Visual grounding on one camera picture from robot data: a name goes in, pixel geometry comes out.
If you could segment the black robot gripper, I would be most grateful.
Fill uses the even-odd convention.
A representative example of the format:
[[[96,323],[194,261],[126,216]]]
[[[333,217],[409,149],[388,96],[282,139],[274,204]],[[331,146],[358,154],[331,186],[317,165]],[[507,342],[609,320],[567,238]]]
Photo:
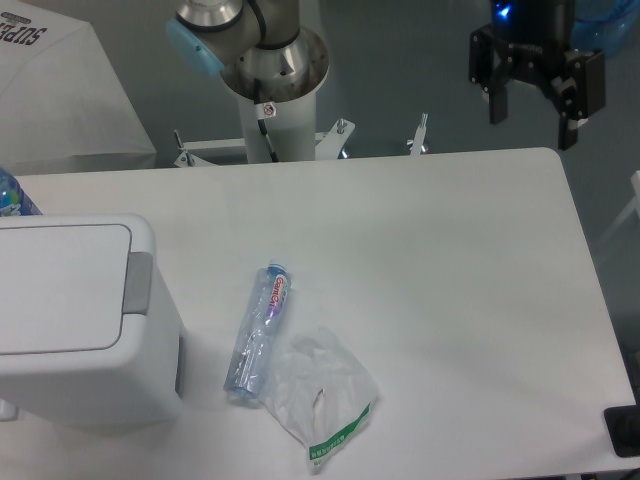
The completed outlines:
[[[470,82],[488,99],[490,123],[507,118],[506,84],[524,62],[550,82],[558,149],[568,150],[578,141],[578,129],[606,105],[605,53],[571,51],[573,1],[492,1],[490,7],[491,25],[470,34],[468,67]]]

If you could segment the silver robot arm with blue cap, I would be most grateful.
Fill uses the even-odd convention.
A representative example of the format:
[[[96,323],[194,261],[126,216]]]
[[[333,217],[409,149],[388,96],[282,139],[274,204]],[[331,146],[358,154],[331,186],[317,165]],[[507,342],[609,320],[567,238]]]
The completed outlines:
[[[571,46],[572,1],[492,1],[491,21],[469,38],[470,82],[489,118],[508,116],[507,84],[538,88],[559,115],[558,146],[606,104],[605,54]],[[323,43],[300,24],[296,1],[183,1],[166,23],[174,50],[201,75],[220,75],[254,104],[297,100],[326,77]]]

